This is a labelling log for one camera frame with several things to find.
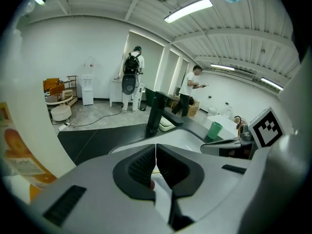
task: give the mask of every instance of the white pants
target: white pants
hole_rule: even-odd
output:
[[[128,103],[129,99],[131,99],[131,96],[133,95],[133,103],[132,103],[132,111],[137,111],[138,108],[138,101],[140,99],[140,76],[136,79],[136,88],[131,95],[125,95],[122,93],[122,103],[123,103],[123,110],[126,111],[128,109]]]

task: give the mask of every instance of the hair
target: hair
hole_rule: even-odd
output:
[[[202,68],[201,66],[199,66],[199,65],[195,65],[194,68],[193,68],[193,71],[194,71],[195,69],[200,69],[201,71],[203,71],[203,68]]]
[[[137,47],[134,48],[133,51],[142,51],[142,48],[140,46],[137,46]]]

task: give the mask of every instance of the black faucet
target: black faucet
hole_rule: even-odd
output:
[[[163,92],[155,92],[150,117],[146,125],[146,128],[150,132],[157,132],[159,130],[158,126],[162,116],[169,120],[174,126],[178,127],[183,125],[184,121],[181,117],[178,117],[165,109],[167,99],[169,99],[167,94]]]

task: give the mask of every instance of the person wearing backpack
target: person wearing backpack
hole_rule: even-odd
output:
[[[123,112],[127,112],[128,109],[128,103],[129,98],[131,98],[131,95],[134,95],[133,103],[132,103],[132,113],[137,112],[138,108],[138,101],[139,101],[139,86],[140,86],[140,76],[143,74],[142,69],[144,68],[144,57],[142,54],[142,48],[140,46],[137,46],[134,48],[134,50],[129,53],[128,58],[126,59],[124,66],[123,66],[123,93],[122,93],[122,103],[123,103]],[[127,87],[131,87],[132,85],[126,83],[127,79],[136,79],[135,81],[135,87],[132,87],[132,89],[127,92]]]

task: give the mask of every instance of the black cap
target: black cap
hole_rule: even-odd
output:
[[[142,48],[140,46],[135,47],[134,51],[142,51]]]

